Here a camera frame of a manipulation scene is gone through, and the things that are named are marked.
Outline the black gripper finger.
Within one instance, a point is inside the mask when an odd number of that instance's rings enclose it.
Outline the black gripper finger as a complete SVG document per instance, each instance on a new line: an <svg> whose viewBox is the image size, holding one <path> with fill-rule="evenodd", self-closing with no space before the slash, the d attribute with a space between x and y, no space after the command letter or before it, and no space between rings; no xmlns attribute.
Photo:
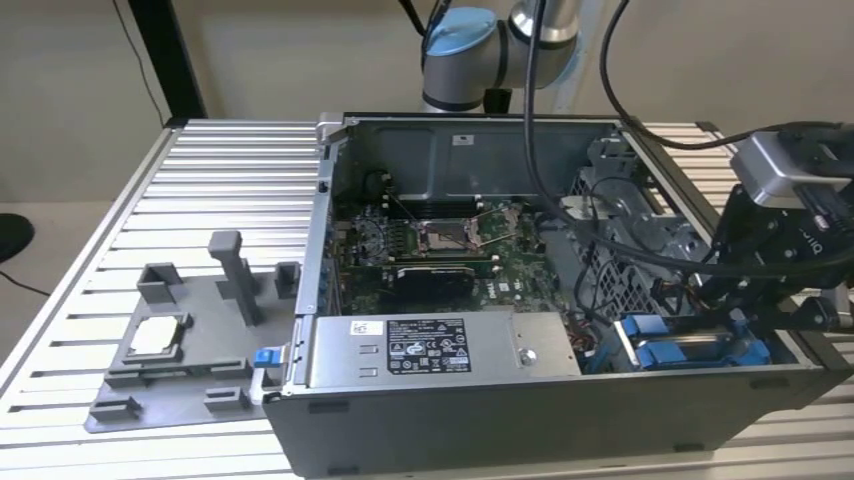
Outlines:
<svg viewBox="0 0 854 480"><path fill-rule="evenodd" d="M750 278L710 277L698 298L707 306L699 314L699 326L711 328L735 322L753 327L762 325L761 315L769 309L765 294L769 281Z"/></svg>
<svg viewBox="0 0 854 480"><path fill-rule="evenodd" d="M841 331L842 317L830 299L809 297L793 312L771 316L770 327L793 331Z"/></svg>

